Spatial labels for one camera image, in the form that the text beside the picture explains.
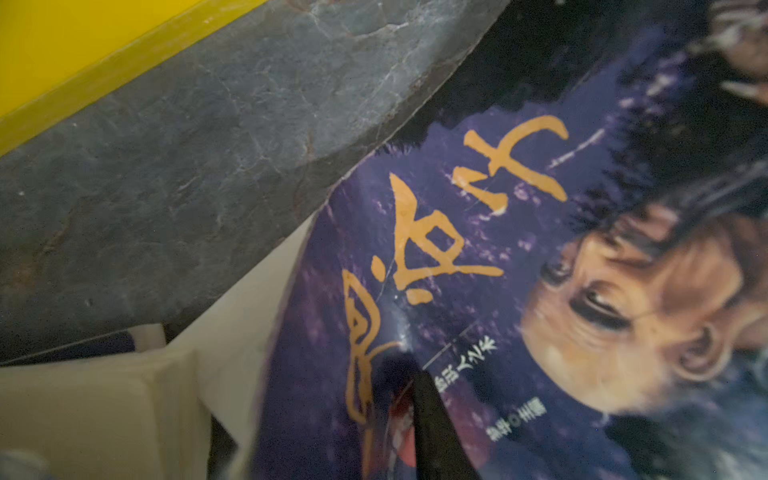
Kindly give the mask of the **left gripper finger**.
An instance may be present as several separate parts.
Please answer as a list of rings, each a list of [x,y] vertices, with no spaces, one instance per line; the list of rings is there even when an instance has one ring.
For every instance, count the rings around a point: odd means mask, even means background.
[[[414,378],[413,407],[417,479],[479,480],[426,371],[419,371]]]

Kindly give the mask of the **purple portrait book front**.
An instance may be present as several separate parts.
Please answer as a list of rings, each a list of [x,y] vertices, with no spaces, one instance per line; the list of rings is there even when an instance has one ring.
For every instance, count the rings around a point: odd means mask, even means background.
[[[767,5],[515,1],[317,214],[240,479],[767,475]]]

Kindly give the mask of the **blue thread-bound book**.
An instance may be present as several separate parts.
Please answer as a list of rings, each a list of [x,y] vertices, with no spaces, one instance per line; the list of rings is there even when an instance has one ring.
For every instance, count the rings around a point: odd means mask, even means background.
[[[1,364],[4,479],[205,479],[211,426],[195,353],[158,324]]]

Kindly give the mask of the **yellow bookshelf pink blue shelves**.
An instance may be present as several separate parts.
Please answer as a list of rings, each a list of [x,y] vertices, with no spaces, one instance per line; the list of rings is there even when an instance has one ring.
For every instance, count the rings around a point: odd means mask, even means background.
[[[2,153],[260,5],[258,1],[2,2]]]

